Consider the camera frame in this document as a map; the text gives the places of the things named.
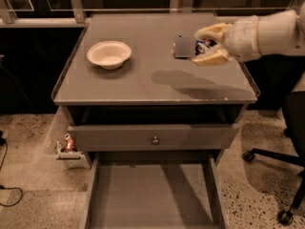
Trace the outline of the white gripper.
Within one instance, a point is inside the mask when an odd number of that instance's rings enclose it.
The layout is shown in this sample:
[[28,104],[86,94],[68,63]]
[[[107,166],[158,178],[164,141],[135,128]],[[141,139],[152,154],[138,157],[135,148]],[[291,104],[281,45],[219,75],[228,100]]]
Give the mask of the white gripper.
[[199,29],[196,39],[212,39],[221,42],[224,38],[224,47],[210,49],[192,58],[197,66],[214,66],[225,64],[230,55],[239,62],[256,60],[260,57],[258,49],[258,22],[257,16],[249,16],[235,21],[232,24],[217,23]]

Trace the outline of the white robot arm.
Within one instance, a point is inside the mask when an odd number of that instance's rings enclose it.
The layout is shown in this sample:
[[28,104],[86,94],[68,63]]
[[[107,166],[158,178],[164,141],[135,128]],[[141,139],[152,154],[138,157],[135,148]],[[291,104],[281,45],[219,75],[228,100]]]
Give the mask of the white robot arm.
[[197,40],[216,45],[192,58],[197,66],[221,65],[232,60],[248,62],[264,55],[305,55],[305,2],[295,10],[265,16],[247,16],[233,23],[218,23],[198,30]]

